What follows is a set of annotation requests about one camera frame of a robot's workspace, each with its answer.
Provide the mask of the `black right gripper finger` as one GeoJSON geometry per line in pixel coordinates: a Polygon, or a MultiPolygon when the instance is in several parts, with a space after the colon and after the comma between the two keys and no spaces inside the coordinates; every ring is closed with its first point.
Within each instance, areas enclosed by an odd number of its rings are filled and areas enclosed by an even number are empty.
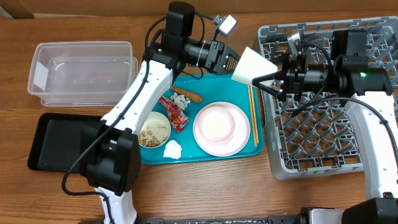
{"type": "Polygon", "coordinates": [[[278,71],[278,72],[274,72],[274,73],[270,73],[267,75],[262,75],[260,77],[256,77],[252,79],[252,84],[253,85],[258,85],[260,84],[260,82],[264,82],[264,81],[272,81],[272,80],[284,80],[286,77],[286,72],[283,71],[278,71]]]}
{"type": "Polygon", "coordinates": [[[279,92],[273,88],[270,88],[262,83],[253,83],[252,84],[254,87],[257,87],[258,89],[272,95],[273,97],[278,97],[279,92]]]}

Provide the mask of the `white paper cup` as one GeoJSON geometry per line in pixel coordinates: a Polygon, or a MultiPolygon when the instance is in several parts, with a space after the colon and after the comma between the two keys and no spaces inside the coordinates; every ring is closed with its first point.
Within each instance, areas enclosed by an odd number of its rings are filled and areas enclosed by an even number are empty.
{"type": "Polygon", "coordinates": [[[234,69],[232,80],[251,85],[255,78],[262,76],[269,77],[270,74],[278,71],[278,66],[257,53],[253,49],[246,47],[239,62],[234,69]]]}

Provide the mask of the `orange carrot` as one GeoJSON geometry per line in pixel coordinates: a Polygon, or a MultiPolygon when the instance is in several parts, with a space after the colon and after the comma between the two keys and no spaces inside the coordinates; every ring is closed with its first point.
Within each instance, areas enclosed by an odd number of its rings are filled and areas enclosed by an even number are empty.
{"type": "Polygon", "coordinates": [[[203,98],[194,92],[188,91],[188,90],[184,90],[175,86],[171,86],[170,89],[176,93],[178,93],[179,95],[185,95],[187,98],[189,98],[191,101],[195,102],[195,103],[201,103],[203,101],[203,98]]]}

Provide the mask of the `foil ball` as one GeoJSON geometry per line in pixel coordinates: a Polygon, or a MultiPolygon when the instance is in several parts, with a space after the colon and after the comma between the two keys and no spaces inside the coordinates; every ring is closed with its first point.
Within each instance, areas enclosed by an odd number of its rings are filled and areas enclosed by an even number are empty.
{"type": "Polygon", "coordinates": [[[188,107],[188,104],[191,102],[188,97],[185,95],[179,95],[178,93],[174,93],[170,99],[174,102],[176,106],[178,106],[181,110],[185,110],[188,107]]]}

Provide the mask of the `white round plate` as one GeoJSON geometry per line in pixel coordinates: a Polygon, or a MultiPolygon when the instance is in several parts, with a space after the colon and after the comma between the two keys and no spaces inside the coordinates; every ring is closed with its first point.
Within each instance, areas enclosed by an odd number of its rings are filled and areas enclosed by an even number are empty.
{"type": "Polygon", "coordinates": [[[242,109],[236,105],[224,101],[210,103],[202,108],[193,122],[193,135],[195,141],[202,150],[216,157],[228,157],[237,154],[241,151],[249,141],[251,127],[249,119],[242,109]],[[201,113],[212,106],[220,106],[226,108],[232,115],[235,121],[235,129],[232,136],[223,142],[207,141],[199,132],[198,119],[201,113]]]}

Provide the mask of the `pink bowl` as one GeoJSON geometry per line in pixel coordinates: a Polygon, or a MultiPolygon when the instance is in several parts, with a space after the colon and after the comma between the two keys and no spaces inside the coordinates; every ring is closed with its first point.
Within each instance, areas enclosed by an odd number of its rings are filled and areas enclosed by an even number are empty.
{"type": "Polygon", "coordinates": [[[235,129],[233,115],[220,106],[205,109],[198,119],[201,135],[210,142],[223,142],[229,139],[235,129]]]}

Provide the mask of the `red snack wrapper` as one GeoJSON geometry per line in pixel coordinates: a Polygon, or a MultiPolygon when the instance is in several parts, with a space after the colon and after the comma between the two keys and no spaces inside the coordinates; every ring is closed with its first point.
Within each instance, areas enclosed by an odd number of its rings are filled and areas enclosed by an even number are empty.
{"type": "Polygon", "coordinates": [[[167,116],[176,132],[185,129],[188,122],[188,116],[169,98],[161,96],[158,102],[166,109],[167,116]]]}

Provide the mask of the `white bowl with food scraps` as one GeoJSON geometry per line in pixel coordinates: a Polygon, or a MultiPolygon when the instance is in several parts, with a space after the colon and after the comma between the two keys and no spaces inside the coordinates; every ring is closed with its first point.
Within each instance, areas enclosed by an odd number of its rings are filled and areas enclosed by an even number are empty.
{"type": "Polygon", "coordinates": [[[146,148],[159,147],[168,140],[170,133],[168,118],[160,112],[152,111],[140,131],[139,145],[146,148]]]}

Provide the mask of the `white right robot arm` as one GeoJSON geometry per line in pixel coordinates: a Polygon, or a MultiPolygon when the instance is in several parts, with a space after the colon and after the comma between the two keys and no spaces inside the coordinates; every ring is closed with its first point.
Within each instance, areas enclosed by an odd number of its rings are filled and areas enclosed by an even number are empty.
{"type": "Polygon", "coordinates": [[[247,84],[279,100],[288,94],[300,98],[305,91],[328,91],[345,107],[362,157],[366,199],[344,210],[304,208],[300,223],[397,222],[397,124],[393,88],[383,68],[372,68],[366,55],[364,30],[337,30],[326,65],[310,65],[303,49],[312,43],[300,34],[289,37],[291,51],[268,60],[246,49],[247,84]]]}

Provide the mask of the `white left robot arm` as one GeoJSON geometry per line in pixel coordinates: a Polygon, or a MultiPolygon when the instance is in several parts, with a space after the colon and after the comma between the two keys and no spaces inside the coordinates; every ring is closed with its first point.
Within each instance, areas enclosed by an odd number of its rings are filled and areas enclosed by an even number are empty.
{"type": "Polygon", "coordinates": [[[104,223],[135,223],[132,188],[141,169],[139,133],[159,98],[172,86],[186,66],[224,75],[232,73],[239,55],[216,39],[228,36],[236,19],[212,18],[211,40],[193,40],[193,20],[205,15],[187,2],[169,4],[162,18],[165,27],[147,32],[139,74],[117,105],[100,121],[88,121],[81,132],[79,172],[95,189],[105,213],[104,223]]]}

